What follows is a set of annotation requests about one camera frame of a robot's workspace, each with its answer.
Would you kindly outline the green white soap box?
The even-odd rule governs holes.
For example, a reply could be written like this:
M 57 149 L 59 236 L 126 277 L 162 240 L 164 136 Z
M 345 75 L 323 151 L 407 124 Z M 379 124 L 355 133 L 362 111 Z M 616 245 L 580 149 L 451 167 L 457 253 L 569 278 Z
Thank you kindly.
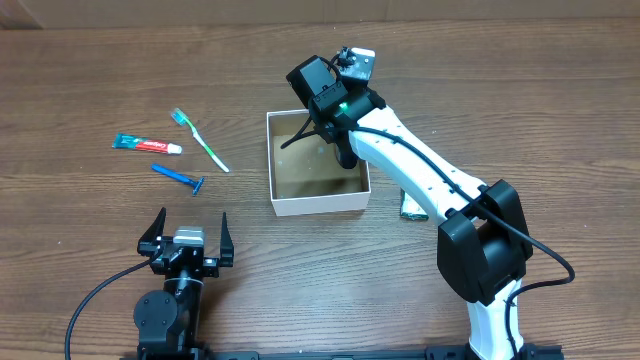
M 404 190 L 401 191 L 400 216 L 409 220 L 428 220 L 426 211 Z

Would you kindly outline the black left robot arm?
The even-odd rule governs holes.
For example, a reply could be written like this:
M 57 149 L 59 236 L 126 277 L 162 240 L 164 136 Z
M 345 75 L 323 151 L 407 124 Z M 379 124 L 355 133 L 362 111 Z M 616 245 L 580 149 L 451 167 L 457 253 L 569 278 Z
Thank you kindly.
M 174 235 L 163 234 L 166 210 L 140 237 L 137 252 L 149 267 L 164 277 L 163 288 L 144 294 L 133 312 L 138 329 L 138 359 L 211 359 L 211 350 L 197 340 L 201 295 L 206 278 L 234 262 L 234 244 L 227 218 L 221 220 L 220 255 L 205 254 L 202 227 L 182 226 Z

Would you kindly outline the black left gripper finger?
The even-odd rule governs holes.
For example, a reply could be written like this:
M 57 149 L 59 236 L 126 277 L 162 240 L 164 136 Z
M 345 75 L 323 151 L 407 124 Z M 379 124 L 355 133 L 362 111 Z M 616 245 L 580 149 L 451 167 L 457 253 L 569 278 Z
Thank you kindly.
M 162 207 L 153 223 L 139 238 L 137 252 L 141 256 L 153 257 L 161 248 L 166 220 L 166 208 Z
M 228 229 L 226 213 L 222 215 L 221 235 L 220 235 L 220 267 L 232 267 L 234 264 L 234 244 Z

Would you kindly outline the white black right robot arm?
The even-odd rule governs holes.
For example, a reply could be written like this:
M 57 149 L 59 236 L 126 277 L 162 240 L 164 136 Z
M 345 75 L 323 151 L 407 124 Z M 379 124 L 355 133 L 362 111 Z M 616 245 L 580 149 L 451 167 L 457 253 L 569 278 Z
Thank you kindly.
M 391 177 L 437 226 L 437 266 L 467 303 L 468 347 L 476 359 L 519 359 L 517 293 L 532 247 L 517 192 L 492 186 L 451 165 L 416 137 L 385 100 L 354 85 L 314 55 L 286 80 L 314 130 L 339 151 L 345 168 L 365 160 Z

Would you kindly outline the dark bottle with clear cap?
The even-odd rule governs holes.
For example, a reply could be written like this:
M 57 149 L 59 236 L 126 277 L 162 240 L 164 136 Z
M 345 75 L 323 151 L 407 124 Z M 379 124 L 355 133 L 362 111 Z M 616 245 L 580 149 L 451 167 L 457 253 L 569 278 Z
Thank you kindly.
M 335 136 L 336 158 L 344 169 L 353 169 L 358 165 L 359 158 L 353 152 L 347 133 L 338 133 Z

